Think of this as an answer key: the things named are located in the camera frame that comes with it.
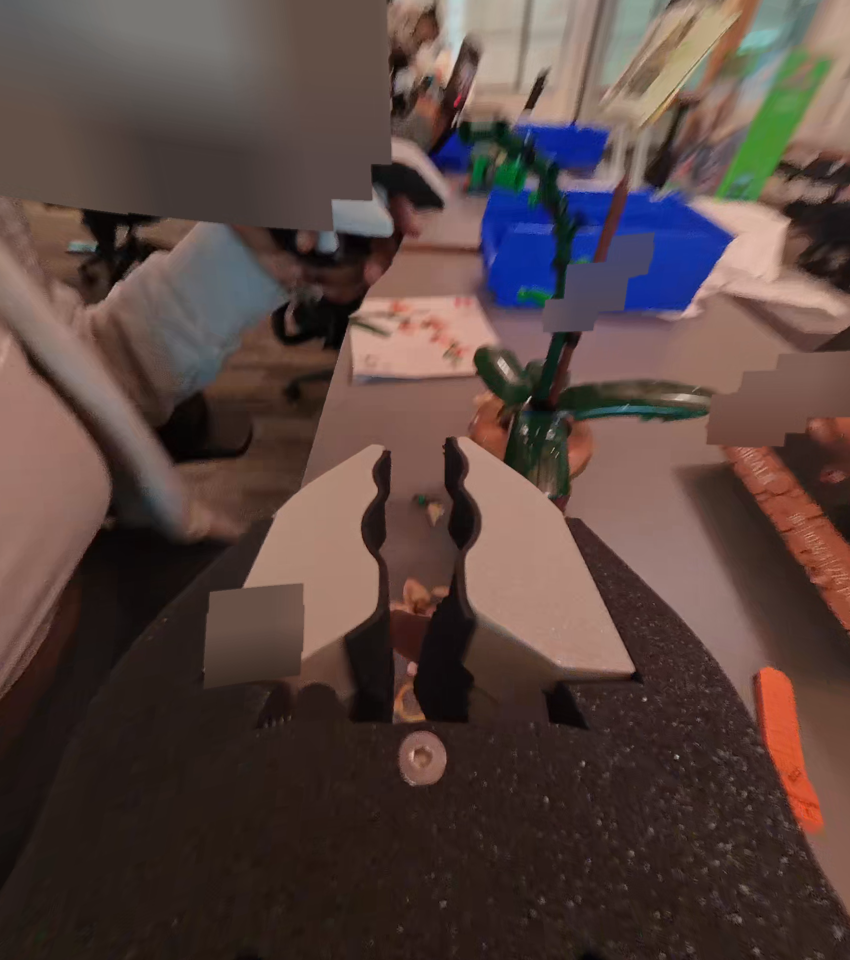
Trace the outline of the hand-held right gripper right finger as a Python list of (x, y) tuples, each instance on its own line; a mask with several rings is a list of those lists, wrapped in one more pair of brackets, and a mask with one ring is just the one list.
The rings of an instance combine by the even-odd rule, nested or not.
[(449, 593), (419, 654), (419, 705), (436, 723), (580, 723), (577, 685), (636, 666), (561, 510), (466, 437), (447, 438)]

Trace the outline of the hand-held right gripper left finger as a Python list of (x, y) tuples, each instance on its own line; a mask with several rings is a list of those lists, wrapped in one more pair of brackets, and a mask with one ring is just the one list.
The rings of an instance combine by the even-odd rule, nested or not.
[(394, 662), (382, 549), (391, 454), (366, 446), (323, 473), (274, 515), (248, 588), (300, 586), (301, 653), (269, 679), (293, 691), (323, 685), (351, 719), (390, 722)]

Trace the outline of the brick orchid plant model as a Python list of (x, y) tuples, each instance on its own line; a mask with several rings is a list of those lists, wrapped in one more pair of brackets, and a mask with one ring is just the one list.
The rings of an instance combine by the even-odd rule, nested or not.
[(559, 184), (561, 167), (541, 152), (530, 134), (520, 135), (505, 121), (460, 125), (461, 139), (471, 145), (494, 145), (511, 162), (537, 177), (533, 208), (551, 220), (553, 240), (551, 292), (524, 287), (520, 298), (542, 307), (550, 335), (548, 352), (539, 364), (522, 364), (510, 350), (484, 345), (476, 350), (475, 369), (486, 390), (501, 402), (503, 462), (530, 481), (559, 508), (572, 491), (575, 426), (586, 421), (632, 417), (675, 422), (700, 419), (710, 411), (716, 393), (705, 387), (671, 380), (633, 379), (571, 386), (571, 361), (582, 335), (599, 316), (623, 308), (629, 282), (648, 272), (654, 254), (650, 233), (617, 237), (628, 196), (628, 174), (615, 188), (593, 255), (574, 258), (576, 236), (586, 219), (572, 209)]

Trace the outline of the grey desk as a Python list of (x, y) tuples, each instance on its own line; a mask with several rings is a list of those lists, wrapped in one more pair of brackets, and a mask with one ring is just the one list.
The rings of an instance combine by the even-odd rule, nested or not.
[[(457, 189), (422, 235), (406, 240), (372, 296), (481, 296), (502, 343), (544, 356), (538, 315), (487, 299), (476, 250), (484, 199)], [(722, 392), (773, 369), (791, 345), (734, 302), (713, 297), (695, 318), (605, 317), (573, 358), (574, 382), (655, 378)], [(353, 385), (347, 345), (336, 365), (303, 476), (310, 483), (371, 443), (392, 452), (384, 556), (395, 589), (445, 581), (454, 559), (411, 506), (443, 491), (442, 445), (463, 435), (475, 379)], [(805, 759), (826, 827), (815, 855), (850, 913), (850, 639), (763, 517), (749, 507), (702, 421), (600, 421), (596, 452), (575, 483), (581, 519), (691, 627), (753, 712), (752, 678), (782, 669), (796, 694)]]

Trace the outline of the person's left hand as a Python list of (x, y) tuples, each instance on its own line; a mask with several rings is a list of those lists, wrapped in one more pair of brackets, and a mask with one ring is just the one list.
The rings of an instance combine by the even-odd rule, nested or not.
[(320, 268), (315, 283), (328, 300), (345, 304), (363, 298), (381, 279), (397, 255), (404, 232), (397, 228), (388, 237), (340, 234), (339, 239), (342, 258)]

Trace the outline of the beige brick orchid flower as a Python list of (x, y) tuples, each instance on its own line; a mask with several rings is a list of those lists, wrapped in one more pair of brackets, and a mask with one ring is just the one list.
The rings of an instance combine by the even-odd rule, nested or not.
[(414, 578), (408, 578), (401, 597), (391, 603), (390, 609), (394, 614), (430, 618), (449, 594), (450, 589), (446, 585), (427, 587)]

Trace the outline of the blue plastic bin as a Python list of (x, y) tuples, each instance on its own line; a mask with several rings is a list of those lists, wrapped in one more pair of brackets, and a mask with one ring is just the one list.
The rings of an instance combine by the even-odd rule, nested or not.
[[(503, 307), (526, 307), (522, 289), (551, 292), (555, 243), (551, 218), (530, 202), (531, 193), (496, 190), (488, 198), (480, 227), (480, 253), (487, 286)], [(647, 274), (628, 283), (623, 310), (682, 313), (693, 302), (734, 235), (681, 198), (631, 193), (618, 232), (652, 234)]]
[[(601, 161), (609, 138), (603, 127), (516, 124), (516, 136), (531, 136), (536, 150), (569, 170), (594, 170)], [(461, 140), (456, 130), (451, 138), (431, 155), (436, 167), (446, 173), (463, 173), (469, 167), (473, 146)]]

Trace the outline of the orchid instruction booklet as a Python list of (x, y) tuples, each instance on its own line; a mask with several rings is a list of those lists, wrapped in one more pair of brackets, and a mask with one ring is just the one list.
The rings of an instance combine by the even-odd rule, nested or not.
[(354, 380), (469, 378), (500, 338), (470, 295), (366, 298), (348, 327)]

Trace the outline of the black office chair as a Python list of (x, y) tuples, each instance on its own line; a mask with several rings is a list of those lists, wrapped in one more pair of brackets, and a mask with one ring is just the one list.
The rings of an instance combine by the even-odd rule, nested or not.
[(271, 331), (280, 344), (298, 347), (320, 342), (325, 351), (337, 353), (345, 339), (352, 315), (362, 299), (339, 303), (323, 296), (319, 299), (291, 299), (278, 306), (269, 317)]

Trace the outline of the picture display board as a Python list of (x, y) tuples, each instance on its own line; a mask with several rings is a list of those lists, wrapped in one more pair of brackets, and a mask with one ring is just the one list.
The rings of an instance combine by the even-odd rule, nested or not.
[(639, 130), (654, 123), (739, 17), (736, 2), (671, 3), (599, 102), (599, 116)]

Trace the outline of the orange brick separator tool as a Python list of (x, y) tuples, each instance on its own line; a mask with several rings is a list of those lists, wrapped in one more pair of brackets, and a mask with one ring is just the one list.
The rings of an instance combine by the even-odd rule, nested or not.
[(819, 834), (825, 821), (805, 762), (793, 684), (784, 672), (766, 666), (753, 686), (759, 730), (791, 812), (805, 833)]

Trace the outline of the person's pale jacket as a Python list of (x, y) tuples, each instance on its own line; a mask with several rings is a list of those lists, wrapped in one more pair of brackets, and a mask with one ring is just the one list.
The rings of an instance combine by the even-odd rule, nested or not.
[[(188, 381), (176, 257), (154, 254), (89, 306), (49, 279), (20, 203), (2, 197), (0, 244), (146, 421), (164, 422)], [(97, 446), (0, 321), (0, 696), (45, 638), (63, 586), (104, 519), (110, 487)]]

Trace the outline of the green banner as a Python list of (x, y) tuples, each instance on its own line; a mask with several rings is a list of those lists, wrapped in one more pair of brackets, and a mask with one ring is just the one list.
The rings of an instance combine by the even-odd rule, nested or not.
[(749, 78), (740, 106), (755, 100), (754, 112), (731, 136), (736, 150), (715, 196), (757, 200), (783, 159), (797, 129), (831, 72), (833, 59), (804, 47), (772, 54)]

